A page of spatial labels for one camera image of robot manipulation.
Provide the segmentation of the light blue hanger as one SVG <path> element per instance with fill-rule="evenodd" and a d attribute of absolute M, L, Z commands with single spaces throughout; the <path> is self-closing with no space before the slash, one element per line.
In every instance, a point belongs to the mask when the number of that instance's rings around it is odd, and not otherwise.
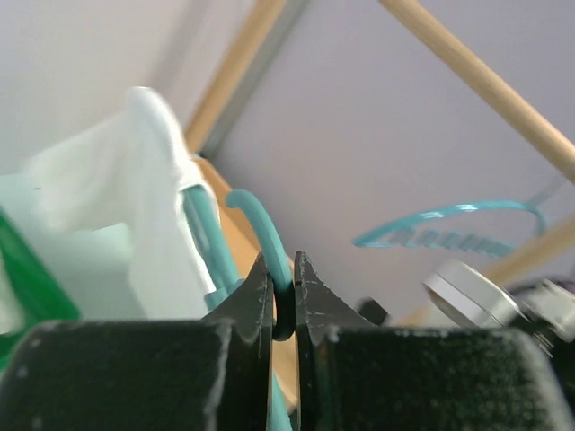
<path fill-rule="evenodd" d="M 371 228 L 356 236 L 351 243 L 363 249 L 443 249 L 501 259 L 517 246 L 485 232 L 465 230 L 457 220 L 496 212 L 522 213 L 535 219 L 530 236 L 539 237 L 549 227 L 542 206 L 566 182 L 566 179 L 558 175 L 524 201 L 475 200 L 411 213 Z"/>

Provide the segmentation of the teal hanger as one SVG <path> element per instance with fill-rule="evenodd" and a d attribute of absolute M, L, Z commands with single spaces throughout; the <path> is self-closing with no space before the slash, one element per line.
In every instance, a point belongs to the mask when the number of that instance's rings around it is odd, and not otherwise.
<path fill-rule="evenodd" d="M 208 314 L 194 321 L 192 341 L 200 430 L 289 430 L 287 408 L 272 370 L 272 343 L 295 329 L 294 286 L 275 225 L 250 192 L 234 189 L 226 203 L 243 212 L 260 245 L 245 278 L 227 245 L 208 193 L 183 191 L 184 212 L 199 253 L 214 277 Z"/>

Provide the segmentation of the white brush-stroke print t-shirt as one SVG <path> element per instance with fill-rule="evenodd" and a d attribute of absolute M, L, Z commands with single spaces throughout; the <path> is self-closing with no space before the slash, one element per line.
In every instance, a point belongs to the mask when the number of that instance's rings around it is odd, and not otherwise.
<path fill-rule="evenodd" d="M 204 186 L 154 90 L 1 179 L 1 207 L 87 319 L 198 319 L 214 284 L 183 211 Z"/>

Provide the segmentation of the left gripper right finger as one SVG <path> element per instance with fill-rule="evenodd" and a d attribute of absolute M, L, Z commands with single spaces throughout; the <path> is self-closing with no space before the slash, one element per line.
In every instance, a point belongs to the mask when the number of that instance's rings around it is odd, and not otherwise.
<path fill-rule="evenodd" d="M 302 430 L 571 430 L 574 346 L 521 315 L 500 329 L 382 327 L 294 258 Z"/>

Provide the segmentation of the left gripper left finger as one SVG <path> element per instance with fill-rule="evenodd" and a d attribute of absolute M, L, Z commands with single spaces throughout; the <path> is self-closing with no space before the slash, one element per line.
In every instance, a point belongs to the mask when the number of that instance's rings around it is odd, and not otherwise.
<path fill-rule="evenodd" d="M 4 430 L 266 430 L 273 283 L 263 258 L 197 321 L 49 321 L 1 380 Z"/>

